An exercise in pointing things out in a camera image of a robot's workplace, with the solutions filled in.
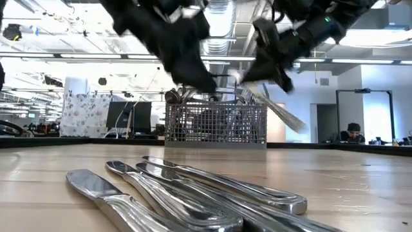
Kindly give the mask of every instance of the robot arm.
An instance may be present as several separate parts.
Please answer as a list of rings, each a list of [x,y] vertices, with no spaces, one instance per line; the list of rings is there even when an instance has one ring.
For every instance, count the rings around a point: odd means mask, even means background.
[[[278,33],[276,22],[257,19],[253,25],[258,32],[256,60],[243,82],[273,79],[285,91],[293,84],[285,73],[301,56],[329,37],[338,43],[356,20],[377,0],[275,0],[274,7],[290,20],[306,20],[299,28]]]
[[[193,86],[202,92],[214,93],[216,83],[200,58],[200,41],[208,38],[210,26],[203,10],[192,18],[170,17],[184,7],[197,5],[204,9],[204,0],[100,0],[112,16],[118,35],[129,30],[163,63],[176,84]]]

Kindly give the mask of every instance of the silver utensil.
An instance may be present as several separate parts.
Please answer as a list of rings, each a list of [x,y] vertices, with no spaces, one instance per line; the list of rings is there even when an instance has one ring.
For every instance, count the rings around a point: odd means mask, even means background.
[[[222,190],[208,187],[194,180],[180,176],[176,172],[148,163],[136,167],[163,182],[177,186],[192,194],[219,202],[222,206],[240,214],[244,220],[244,231],[259,232],[342,232],[318,222],[281,211],[271,206],[253,203]]]
[[[106,167],[134,186],[159,215],[193,231],[241,231],[243,227],[241,216],[159,182],[121,161],[106,162]]]
[[[69,171],[66,179],[71,187],[94,201],[121,232],[191,231],[148,210],[90,170]]]
[[[145,156],[143,159],[146,162],[157,166],[171,168],[178,173],[187,175],[190,178],[195,178],[204,184],[223,190],[234,191],[243,197],[247,197],[256,202],[272,206],[289,213],[297,215],[303,214],[306,212],[308,207],[308,201],[306,198],[293,193],[234,180],[229,177],[224,177],[222,175],[203,171],[190,166],[175,164],[156,157]]]

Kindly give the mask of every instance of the desk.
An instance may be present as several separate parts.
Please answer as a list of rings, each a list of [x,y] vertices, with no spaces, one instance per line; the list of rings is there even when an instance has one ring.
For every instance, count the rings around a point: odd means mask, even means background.
[[[0,150],[2,231],[116,231],[92,201],[66,185],[65,175],[72,169],[90,169],[142,200],[128,183],[106,171],[104,163],[121,160],[134,165],[145,155],[303,195],[308,198],[304,217],[345,231],[412,228],[412,159],[408,157],[337,150],[85,144]]]

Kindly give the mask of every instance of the silver cutlery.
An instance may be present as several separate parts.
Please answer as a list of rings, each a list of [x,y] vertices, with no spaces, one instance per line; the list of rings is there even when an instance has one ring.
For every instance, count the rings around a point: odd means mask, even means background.
[[[241,216],[225,210],[215,202],[186,194],[180,189],[159,182],[121,161],[106,162],[110,171],[119,174],[134,186],[161,216],[193,231],[241,231]]]
[[[165,183],[219,202],[222,206],[240,214],[244,220],[244,231],[252,232],[342,232],[318,222],[307,220],[285,211],[254,203],[222,190],[200,184],[192,179],[180,176],[176,172],[148,163],[139,163],[136,167]]]
[[[174,171],[185,176],[195,178],[204,184],[208,184],[215,188],[236,192],[242,197],[247,197],[253,201],[272,206],[289,213],[300,215],[306,212],[308,207],[308,201],[306,198],[293,193],[242,182],[190,166],[175,164],[156,157],[145,156],[142,158],[145,162],[156,166],[173,169]]]
[[[66,179],[71,187],[94,201],[121,232],[191,231],[148,210],[90,170],[69,171]]]

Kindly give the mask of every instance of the ductwork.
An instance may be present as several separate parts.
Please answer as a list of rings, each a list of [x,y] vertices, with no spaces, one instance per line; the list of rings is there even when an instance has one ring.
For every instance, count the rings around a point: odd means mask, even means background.
[[[232,37],[236,20],[236,5],[233,0],[210,0],[205,15],[211,25],[212,37]],[[203,44],[203,54],[226,56],[231,42],[228,39],[208,39]],[[223,69],[222,64],[210,64],[210,72],[214,74],[222,74]],[[226,77],[218,78],[219,87],[226,87],[226,84]]]

